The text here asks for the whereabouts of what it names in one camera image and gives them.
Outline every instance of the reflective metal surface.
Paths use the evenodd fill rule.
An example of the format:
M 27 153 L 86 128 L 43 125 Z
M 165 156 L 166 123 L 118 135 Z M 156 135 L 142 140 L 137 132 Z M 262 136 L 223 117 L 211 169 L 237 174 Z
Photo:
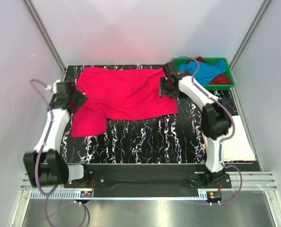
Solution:
M 224 201 L 233 196 L 224 192 Z M 51 200 L 48 213 L 68 203 Z M 232 203 L 220 206 L 194 205 L 190 201 L 90 201 L 90 227 L 274 227 L 264 192 L 242 191 Z M 57 227 L 78 226 L 83 208 L 66 206 L 51 217 Z M 49 227 L 44 218 L 44 200 L 29 202 L 24 227 Z

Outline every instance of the green plastic tray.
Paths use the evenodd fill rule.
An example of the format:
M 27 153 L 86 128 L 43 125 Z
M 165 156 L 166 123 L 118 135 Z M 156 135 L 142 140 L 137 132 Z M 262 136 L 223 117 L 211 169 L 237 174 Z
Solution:
M 224 60 L 227 63 L 227 71 L 225 71 L 224 75 L 232 80 L 232 84 L 207 84 L 203 85 L 203 87 L 210 91 L 215 90 L 230 90 L 231 87 L 235 86 L 235 82 L 226 58 L 204 58 L 207 64 L 215 65 L 219 60 Z M 190 61 L 189 58 L 179 58 L 175 59 L 174 62 L 176 66 L 179 68 L 181 64 L 187 64 Z

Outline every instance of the wrinkled red cloth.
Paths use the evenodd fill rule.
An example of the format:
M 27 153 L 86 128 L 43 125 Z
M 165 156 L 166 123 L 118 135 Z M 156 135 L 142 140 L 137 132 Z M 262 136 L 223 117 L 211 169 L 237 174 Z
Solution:
M 206 63 L 206 61 L 202 57 L 197 57 L 196 60 Z M 232 80 L 226 77 L 224 74 L 221 74 L 218 77 L 214 78 L 214 80 L 212 80 L 209 84 L 232 84 Z
M 159 97 L 159 70 L 85 68 L 77 88 L 88 101 L 74 114 L 72 137 L 103 134 L 107 118 L 143 120 L 178 113 L 176 100 Z

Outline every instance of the blue towel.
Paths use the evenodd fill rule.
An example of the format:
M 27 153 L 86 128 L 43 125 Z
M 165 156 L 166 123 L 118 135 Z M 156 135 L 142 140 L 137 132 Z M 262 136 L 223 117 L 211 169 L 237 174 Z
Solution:
M 199 70 L 195 75 L 195 79 L 201 85 L 209 84 L 214 78 L 223 74 L 227 70 L 227 64 L 224 60 L 220 60 L 216 65 L 211 66 L 204 62 L 199 62 Z M 197 63 L 191 61 L 189 64 L 181 64 L 180 71 L 188 70 L 190 73 L 195 73 L 197 69 Z

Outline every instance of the white backdrop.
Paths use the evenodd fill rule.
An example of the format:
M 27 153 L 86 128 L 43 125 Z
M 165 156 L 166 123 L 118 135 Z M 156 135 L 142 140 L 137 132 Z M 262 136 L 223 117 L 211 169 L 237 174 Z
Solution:
M 61 77 L 23 1 L 0 0 L 0 227 L 9 227 L 25 168 L 38 142 L 46 108 L 29 85 Z
M 232 60 L 263 0 L 32 0 L 67 65 Z
M 273 1 L 233 69 L 265 171 L 281 196 L 281 0 Z

